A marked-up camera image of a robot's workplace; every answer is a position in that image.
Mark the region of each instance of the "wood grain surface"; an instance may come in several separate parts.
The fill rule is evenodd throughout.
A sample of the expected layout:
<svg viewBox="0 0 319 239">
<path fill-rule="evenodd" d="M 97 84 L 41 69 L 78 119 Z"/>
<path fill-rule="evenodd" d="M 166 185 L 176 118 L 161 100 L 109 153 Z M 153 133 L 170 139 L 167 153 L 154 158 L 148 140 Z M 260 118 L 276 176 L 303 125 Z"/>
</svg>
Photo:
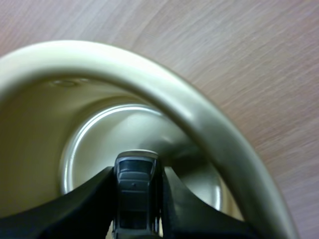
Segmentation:
<svg viewBox="0 0 319 239">
<path fill-rule="evenodd" d="M 319 2 L 0 0 L 0 55 L 36 42 L 113 44 L 178 72 L 242 130 L 304 239 L 319 237 Z"/>
</svg>

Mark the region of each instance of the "shiny metal surface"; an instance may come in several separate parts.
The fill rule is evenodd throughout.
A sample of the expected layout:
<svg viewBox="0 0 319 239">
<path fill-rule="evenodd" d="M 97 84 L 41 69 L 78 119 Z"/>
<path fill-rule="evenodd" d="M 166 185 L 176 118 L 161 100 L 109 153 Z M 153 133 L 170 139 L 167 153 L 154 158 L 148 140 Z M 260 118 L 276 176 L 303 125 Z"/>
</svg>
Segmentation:
<svg viewBox="0 0 319 239">
<path fill-rule="evenodd" d="M 65 145 L 74 132 L 94 112 L 138 103 L 158 109 L 197 145 L 260 234 L 299 238 L 281 194 L 246 139 L 201 93 L 158 64 L 111 46 L 61 41 L 2 58 L 0 79 L 2 215 L 57 197 L 59 159 L 68 154 Z"/>
<path fill-rule="evenodd" d="M 99 111 L 76 130 L 62 158 L 62 192 L 113 166 L 117 155 L 130 149 L 157 152 L 164 166 L 173 167 L 192 192 L 214 208 L 222 210 L 223 201 L 229 203 L 218 173 L 198 147 L 162 113 L 138 104 Z"/>
</svg>

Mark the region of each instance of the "circular metal bottom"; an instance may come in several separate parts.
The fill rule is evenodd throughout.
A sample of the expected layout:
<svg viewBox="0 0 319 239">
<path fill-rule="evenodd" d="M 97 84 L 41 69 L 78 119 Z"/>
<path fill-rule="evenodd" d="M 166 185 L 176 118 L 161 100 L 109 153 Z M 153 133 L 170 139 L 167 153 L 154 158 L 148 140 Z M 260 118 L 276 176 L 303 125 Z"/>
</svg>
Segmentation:
<svg viewBox="0 0 319 239">
<path fill-rule="evenodd" d="M 214 167 L 173 122 L 145 105 L 111 107 L 80 126 L 64 152 L 62 192 L 113 166 L 119 153 L 131 149 L 157 152 L 197 197 L 222 211 L 227 198 Z"/>
</svg>

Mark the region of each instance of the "black plastic part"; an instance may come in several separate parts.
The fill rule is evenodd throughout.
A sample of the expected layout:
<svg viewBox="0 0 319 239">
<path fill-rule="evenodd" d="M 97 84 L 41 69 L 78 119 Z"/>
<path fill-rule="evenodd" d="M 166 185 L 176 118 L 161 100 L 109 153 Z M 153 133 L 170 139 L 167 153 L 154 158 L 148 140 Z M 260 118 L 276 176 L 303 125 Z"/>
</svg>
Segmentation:
<svg viewBox="0 0 319 239">
<path fill-rule="evenodd" d="M 145 150 L 119 154 L 114 172 L 117 179 L 118 208 L 114 217 L 115 239 L 157 235 L 160 208 L 158 155 Z"/>
<path fill-rule="evenodd" d="M 164 238 L 257 239 L 245 222 L 215 210 L 198 199 L 171 168 L 163 174 Z"/>
<path fill-rule="evenodd" d="M 104 239 L 115 213 L 115 191 L 108 167 L 63 197 L 0 219 L 0 239 Z"/>
</svg>

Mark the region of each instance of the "wooden table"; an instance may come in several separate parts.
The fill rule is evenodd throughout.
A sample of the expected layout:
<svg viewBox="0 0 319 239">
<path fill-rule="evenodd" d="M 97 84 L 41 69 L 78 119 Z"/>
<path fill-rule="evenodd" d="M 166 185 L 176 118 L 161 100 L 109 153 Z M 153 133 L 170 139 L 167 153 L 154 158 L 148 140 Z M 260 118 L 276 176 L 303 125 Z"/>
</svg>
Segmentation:
<svg viewBox="0 0 319 239">
<path fill-rule="evenodd" d="M 0 55 L 36 42 L 97 41 L 181 74 L 233 119 L 319 237 L 319 2 L 1 0 Z"/>
</svg>

